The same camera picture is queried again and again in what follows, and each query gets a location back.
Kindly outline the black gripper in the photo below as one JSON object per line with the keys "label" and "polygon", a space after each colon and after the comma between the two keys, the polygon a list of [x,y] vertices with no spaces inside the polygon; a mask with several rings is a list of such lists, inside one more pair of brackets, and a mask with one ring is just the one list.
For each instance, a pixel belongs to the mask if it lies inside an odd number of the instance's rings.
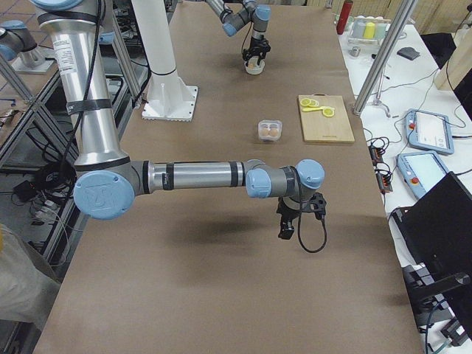
{"label": "black gripper", "polygon": [[313,213],[317,220],[323,221],[326,215],[326,206],[327,202],[319,192],[315,192],[309,201],[303,201],[301,204],[289,197],[279,197],[277,214],[281,215],[281,219],[278,238],[282,240],[290,240],[292,238],[295,232],[292,222],[302,213]]}
{"label": "black gripper", "polygon": [[244,65],[248,66],[249,60],[256,57],[257,65],[259,67],[264,67],[266,55],[270,51],[271,46],[264,35],[261,38],[252,37],[249,48],[243,50]]}

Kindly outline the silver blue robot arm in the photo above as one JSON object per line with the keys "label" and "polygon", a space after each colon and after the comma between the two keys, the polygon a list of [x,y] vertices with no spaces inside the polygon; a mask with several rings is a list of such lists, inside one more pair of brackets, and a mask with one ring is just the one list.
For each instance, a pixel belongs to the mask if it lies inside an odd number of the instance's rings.
{"label": "silver blue robot arm", "polygon": [[[278,198],[281,215],[278,237],[290,240],[293,220],[298,218],[297,237],[308,253],[321,251],[327,241],[326,201],[316,192],[325,178],[320,163],[303,159],[295,167],[269,167],[260,160],[247,162],[169,162],[131,161],[120,147],[103,62],[101,38],[113,40],[108,30],[113,24],[111,1],[30,1],[34,4],[40,28],[49,34],[58,62],[66,111],[72,118],[79,156],[74,168],[78,180],[73,198],[81,212],[110,220],[127,212],[138,195],[156,190],[212,187],[245,187],[251,198]],[[218,15],[223,30],[234,35],[247,24],[253,25],[246,63],[264,59],[269,49],[264,32],[271,10],[255,1],[239,1],[236,14],[224,1],[205,1]],[[198,95],[197,86],[187,86],[178,76],[167,15],[163,1],[133,1],[136,22],[143,32],[142,43],[149,65],[150,86],[145,118],[192,119]],[[322,223],[324,243],[316,250],[305,247],[301,237],[302,214],[314,214]]]}
{"label": "silver blue robot arm", "polygon": [[219,17],[224,32],[232,37],[247,24],[252,25],[251,41],[248,49],[242,48],[245,70],[248,74],[261,74],[265,67],[267,53],[271,50],[265,36],[271,18],[271,8],[256,1],[239,1],[242,8],[234,13],[221,0],[209,0],[206,3]]}

